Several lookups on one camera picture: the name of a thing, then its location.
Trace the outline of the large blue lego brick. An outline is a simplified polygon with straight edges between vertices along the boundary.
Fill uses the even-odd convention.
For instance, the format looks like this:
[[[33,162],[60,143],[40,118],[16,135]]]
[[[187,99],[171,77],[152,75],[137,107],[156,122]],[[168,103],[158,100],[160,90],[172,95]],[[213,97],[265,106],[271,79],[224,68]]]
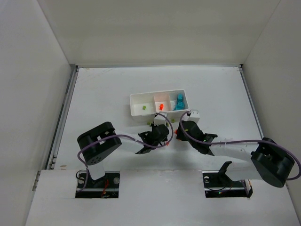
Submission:
[[[184,110],[184,109],[185,109],[185,104],[184,104],[184,102],[181,101],[181,100],[178,100],[177,103],[176,103],[176,105],[175,105],[174,110],[175,110],[175,111],[178,111],[178,110]]]

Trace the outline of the blue lego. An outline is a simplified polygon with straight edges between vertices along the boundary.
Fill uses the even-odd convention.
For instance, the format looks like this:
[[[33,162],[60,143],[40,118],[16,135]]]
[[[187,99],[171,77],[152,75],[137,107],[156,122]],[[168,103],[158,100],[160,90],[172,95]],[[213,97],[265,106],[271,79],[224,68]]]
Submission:
[[[182,94],[178,94],[177,95],[177,102],[183,102],[183,95]]]

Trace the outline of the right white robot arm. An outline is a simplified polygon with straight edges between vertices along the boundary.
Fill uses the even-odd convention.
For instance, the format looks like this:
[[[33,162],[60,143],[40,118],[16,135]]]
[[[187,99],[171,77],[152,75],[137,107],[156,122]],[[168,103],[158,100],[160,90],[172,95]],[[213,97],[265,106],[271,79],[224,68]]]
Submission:
[[[218,173],[222,180],[263,180],[271,186],[283,187],[294,164],[295,156],[267,137],[241,143],[227,141],[216,134],[203,133],[194,121],[179,122],[176,138],[187,141],[199,153],[210,156],[230,157]]]

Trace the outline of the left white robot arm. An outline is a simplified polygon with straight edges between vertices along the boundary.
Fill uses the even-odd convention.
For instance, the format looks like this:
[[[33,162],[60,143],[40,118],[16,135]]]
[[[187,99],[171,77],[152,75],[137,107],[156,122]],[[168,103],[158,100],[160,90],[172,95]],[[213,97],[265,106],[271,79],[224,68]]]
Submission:
[[[78,158],[85,165],[90,178],[98,180],[105,176],[102,161],[122,146],[122,139],[142,145],[142,148],[130,147],[129,151],[135,154],[147,154],[166,146],[171,141],[168,136],[169,128],[166,122],[160,125],[151,124],[150,131],[134,135],[117,132],[113,124],[108,121],[77,138],[80,147]]]

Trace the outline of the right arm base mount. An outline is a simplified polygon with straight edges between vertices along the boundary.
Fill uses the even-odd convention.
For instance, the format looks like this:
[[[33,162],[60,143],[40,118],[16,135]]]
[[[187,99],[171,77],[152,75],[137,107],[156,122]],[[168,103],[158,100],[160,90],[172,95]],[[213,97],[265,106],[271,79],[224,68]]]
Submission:
[[[226,161],[218,171],[203,171],[206,198],[250,198],[253,188],[249,180],[232,181],[226,170],[232,161]]]

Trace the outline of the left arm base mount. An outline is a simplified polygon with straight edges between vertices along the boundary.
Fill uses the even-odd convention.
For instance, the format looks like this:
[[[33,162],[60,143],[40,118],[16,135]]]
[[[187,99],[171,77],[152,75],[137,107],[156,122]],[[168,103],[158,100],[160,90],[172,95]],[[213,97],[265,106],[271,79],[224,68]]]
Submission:
[[[77,187],[75,198],[78,199],[117,199],[119,197],[120,172],[109,171],[105,176],[93,180],[86,179],[86,171],[76,173]]]

